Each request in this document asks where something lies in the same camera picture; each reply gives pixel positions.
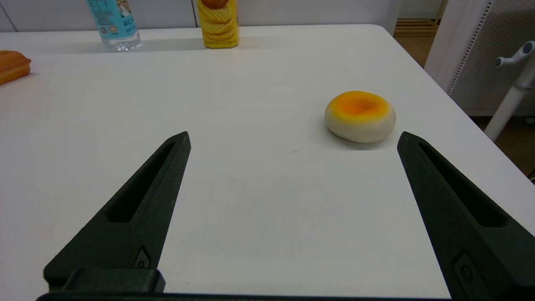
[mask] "round bun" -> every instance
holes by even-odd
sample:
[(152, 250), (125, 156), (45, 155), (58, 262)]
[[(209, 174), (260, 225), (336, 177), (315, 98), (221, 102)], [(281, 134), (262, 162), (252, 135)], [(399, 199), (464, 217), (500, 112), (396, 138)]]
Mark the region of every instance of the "round bun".
[(201, 2), (202, 4), (204, 4), (204, 6), (210, 9), (216, 10), (227, 5), (228, 0), (201, 0)]
[(344, 139), (372, 143), (385, 139), (394, 129), (396, 113), (384, 98), (349, 91), (335, 97), (325, 109), (325, 124)]

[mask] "white wall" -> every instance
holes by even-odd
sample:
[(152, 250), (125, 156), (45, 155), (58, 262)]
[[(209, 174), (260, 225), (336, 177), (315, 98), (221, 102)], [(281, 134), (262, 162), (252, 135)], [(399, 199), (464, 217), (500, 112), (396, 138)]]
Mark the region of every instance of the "white wall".
[[(401, 0), (237, 0), (240, 25), (377, 24), (393, 32)], [(139, 28), (195, 27), (196, 0), (129, 0)], [(0, 0), (18, 31), (95, 28), (85, 0)], [(0, 12), (0, 31), (13, 30)]]
[(442, 0), (402, 0), (400, 18), (434, 19)]
[[(129, 0), (139, 28), (195, 27), (191, 0)], [(0, 0), (18, 31), (95, 29), (85, 0)]]
[(9, 22), (7, 14), (5, 14), (2, 5), (0, 4), (0, 32), (14, 32), (15, 28)]

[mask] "baseboard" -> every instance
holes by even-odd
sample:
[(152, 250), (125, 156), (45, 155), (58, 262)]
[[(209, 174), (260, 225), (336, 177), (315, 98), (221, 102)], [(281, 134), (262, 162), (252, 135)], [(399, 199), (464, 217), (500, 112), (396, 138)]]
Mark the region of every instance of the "baseboard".
[[(494, 116), (496, 113), (496, 109), (463, 110), (468, 116)], [(513, 116), (535, 116), (535, 109), (518, 109)]]

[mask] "orange bread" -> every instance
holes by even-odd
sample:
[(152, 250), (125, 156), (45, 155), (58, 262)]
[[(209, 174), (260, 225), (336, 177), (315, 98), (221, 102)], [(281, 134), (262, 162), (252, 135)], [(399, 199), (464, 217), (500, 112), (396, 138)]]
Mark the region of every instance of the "orange bread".
[(28, 75), (31, 61), (20, 52), (0, 50), (0, 85)]
[(394, 108), (379, 95), (348, 91), (335, 97), (325, 109), (325, 124), (339, 137), (372, 143), (385, 139), (394, 129)]

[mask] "orange topping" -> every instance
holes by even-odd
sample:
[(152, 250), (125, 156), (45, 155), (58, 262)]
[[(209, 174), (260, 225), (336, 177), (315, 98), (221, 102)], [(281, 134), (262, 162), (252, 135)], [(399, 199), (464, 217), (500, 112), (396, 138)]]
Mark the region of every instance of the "orange topping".
[(386, 116), (390, 105), (378, 95), (364, 91), (349, 91), (335, 97), (327, 108), (341, 119), (358, 122)]

